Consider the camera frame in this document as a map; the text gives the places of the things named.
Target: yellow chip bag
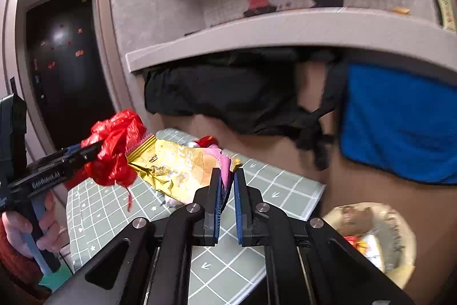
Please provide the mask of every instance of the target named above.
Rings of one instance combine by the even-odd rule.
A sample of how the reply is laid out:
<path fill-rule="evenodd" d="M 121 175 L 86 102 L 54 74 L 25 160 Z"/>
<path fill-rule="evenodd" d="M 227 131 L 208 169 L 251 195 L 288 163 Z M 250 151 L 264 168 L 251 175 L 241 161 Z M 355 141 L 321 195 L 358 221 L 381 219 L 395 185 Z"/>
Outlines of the yellow chip bag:
<path fill-rule="evenodd" d="M 230 158 L 219 148 L 187 147 L 153 135 L 127 161 L 155 190 L 184 204 L 192 203 L 197 189 L 209 185 L 214 167 L 221 169 L 224 188 L 229 185 Z"/>

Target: blue towel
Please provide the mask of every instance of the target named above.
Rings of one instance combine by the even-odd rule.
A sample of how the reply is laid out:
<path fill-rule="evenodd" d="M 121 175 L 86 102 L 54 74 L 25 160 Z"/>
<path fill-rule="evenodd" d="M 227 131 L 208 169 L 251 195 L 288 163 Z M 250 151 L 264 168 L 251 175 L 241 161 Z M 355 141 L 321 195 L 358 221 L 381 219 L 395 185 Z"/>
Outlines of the blue towel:
<path fill-rule="evenodd" d="M 376 66 L 348 66 L 344 156 L 418 182 L 457 183 L 457 88 Z"/>

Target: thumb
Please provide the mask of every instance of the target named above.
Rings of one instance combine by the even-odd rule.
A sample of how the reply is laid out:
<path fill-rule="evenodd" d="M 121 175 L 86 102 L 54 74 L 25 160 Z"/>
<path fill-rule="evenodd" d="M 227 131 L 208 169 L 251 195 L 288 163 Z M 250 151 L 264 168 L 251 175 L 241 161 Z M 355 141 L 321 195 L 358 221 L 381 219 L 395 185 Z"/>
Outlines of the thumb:
<path fill-rule="evenodd" d="M 6 234 L 12 232 L 13 230 L 19 230 L 22 233 L 31 233 L 33 230 L 31 223 L 17 212 L 4 212 L 2 215 L 2 221 Z"/>

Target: table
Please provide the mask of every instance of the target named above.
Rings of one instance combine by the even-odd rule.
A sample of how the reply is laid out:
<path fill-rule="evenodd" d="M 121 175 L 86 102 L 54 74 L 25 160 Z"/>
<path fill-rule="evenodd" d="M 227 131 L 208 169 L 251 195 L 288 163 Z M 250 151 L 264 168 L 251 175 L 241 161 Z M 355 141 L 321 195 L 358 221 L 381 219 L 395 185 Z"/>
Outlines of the table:
<path fill-rule="evenodd" d="M 158 138 L 186 143 L 195 137 L 168 128 Z M 273 167 L 259 160 L 224 150 L 243 161 L 246 183 L 258 188 L 264 200 L 281 207 L 287 215 L 307 220 L 319 201 L 324 185 Z M 132 208 L 127 212 L 127 191 L 120 186 L 103 187 L 87 179 L 69 191 L 67 221 L 74 269 L 88 262 L 129 222 L 137 217 L 158 220 L 174 209 L 165 197 L 137 178 L 131 186 Z M 215 247 L 193 247 L 189 282 L 189 304 L 239 304 L 265 277 L 263 247 L 238 245 L 233 190 L 221 215 L 219 243 Z"/>

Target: red sleeve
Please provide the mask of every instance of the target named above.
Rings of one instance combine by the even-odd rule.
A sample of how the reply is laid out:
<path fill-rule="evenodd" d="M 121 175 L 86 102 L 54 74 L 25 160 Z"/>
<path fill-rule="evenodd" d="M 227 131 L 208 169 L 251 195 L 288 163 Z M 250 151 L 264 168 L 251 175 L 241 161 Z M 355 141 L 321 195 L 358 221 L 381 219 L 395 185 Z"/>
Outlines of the red sleeve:
<path fill-rule="evenodd" d="M 33 260 L 21 255 L 8 242 L 0 218 L 0 261 L 8 272 L 24 284 L 34 286 L 43 277 L 40 267 Z"/>

